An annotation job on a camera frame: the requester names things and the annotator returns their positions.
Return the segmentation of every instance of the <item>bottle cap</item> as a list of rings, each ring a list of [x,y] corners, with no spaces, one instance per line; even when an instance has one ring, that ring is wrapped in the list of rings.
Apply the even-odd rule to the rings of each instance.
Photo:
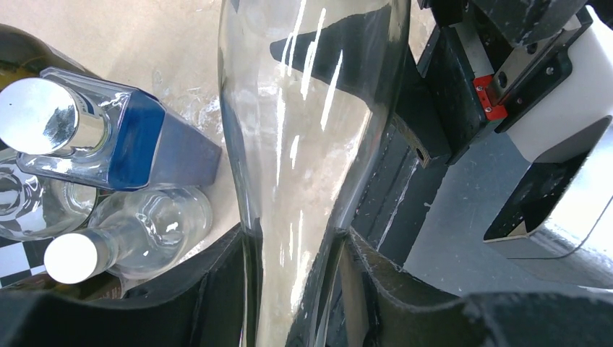
[[[78,233],[54,239],[45,251],[44,261],[47,273],[65,284],[79,283],[101,272],[95,242]]]
[[[18,80],[0,92],[0,123],[0,139],[31,155],[95,147],[106,133],[97,106],[43,78]]]

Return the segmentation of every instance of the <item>red bracket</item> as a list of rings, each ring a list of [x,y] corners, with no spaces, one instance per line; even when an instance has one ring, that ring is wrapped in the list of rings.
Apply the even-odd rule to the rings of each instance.
[[[479,101],[481,101],[481,106],[483,106],[483,111],[485,112],[485,117],[488,121],[498,121],[500,119],[505,119],[508,116],[507,109],[503,105],[498,105],[492,107],[492,103],[489,101],[487,97],[487,93],[485,88],[492,81],[493,75],[489,74],[487,76],[479,77],[473,80],[473,85],[475,86],[475,90],[479,97]]]

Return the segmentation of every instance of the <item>bottle neck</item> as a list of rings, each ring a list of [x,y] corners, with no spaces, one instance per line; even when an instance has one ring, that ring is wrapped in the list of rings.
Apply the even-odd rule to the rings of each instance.
[[[107,271],[131,253],[132,250],[125,240],[133,232],[133,228],[121,224],[112,227],[86,228],[77,232],[86,236],[96,248],[98,261],[91,276]]]
[[[107,126],[104,111],[82,93],[62,86],[70,94],[77,107],[79,125],[75,129],[70,141],[57,152],[72,151],[73,149],[92,150],[100,146],[107,137]]]

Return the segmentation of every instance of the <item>green wine bottle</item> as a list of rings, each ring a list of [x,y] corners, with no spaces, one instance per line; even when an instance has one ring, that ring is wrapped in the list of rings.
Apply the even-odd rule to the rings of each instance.
[[[0,24],[0,91],[22,78],[37,77],[47,67],[96,77],[74,60],[25,31]]]
[[[121,299],[123,295],[121,280],[110,273],[101,273],[77,284],[63,284],[51,278],[47,273],[39,273],[0,288],[0,293],[8,291],[52,291],[55,294],[83,301]]]

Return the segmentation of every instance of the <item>bottle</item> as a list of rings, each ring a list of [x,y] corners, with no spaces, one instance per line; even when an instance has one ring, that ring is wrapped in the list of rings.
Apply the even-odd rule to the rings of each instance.
[[[395,109],[410,8],[222,4],[220,110],[245,231],[243,346],[325,345],[325,278]]]
[[[203,240],[212,221],[208,199],[194,187],[115,193],[94,210],[86,229],[49,244],[45,267],[67,284],[103,271],[153,278]]]
[[[36,77],[47,67],[59,67],[88,76],[86,68],[15,27],[0,24],[0,91],[10,83]]]
[[[17,152],[0,151],[0,236],[32,241],[79,228],[104,196],[96,188],[23,173]]]
[[[29,174],[102,189],[207,186],[221,148],[154,96],[56,68],[0,92],[0,139]]]
[[[53,291],[82,301],[121,299],[123,296],[121,280],[110,273],[101,273],[76,284],[60,283],[47,273],[38,273],[3,287],[0,291]]]

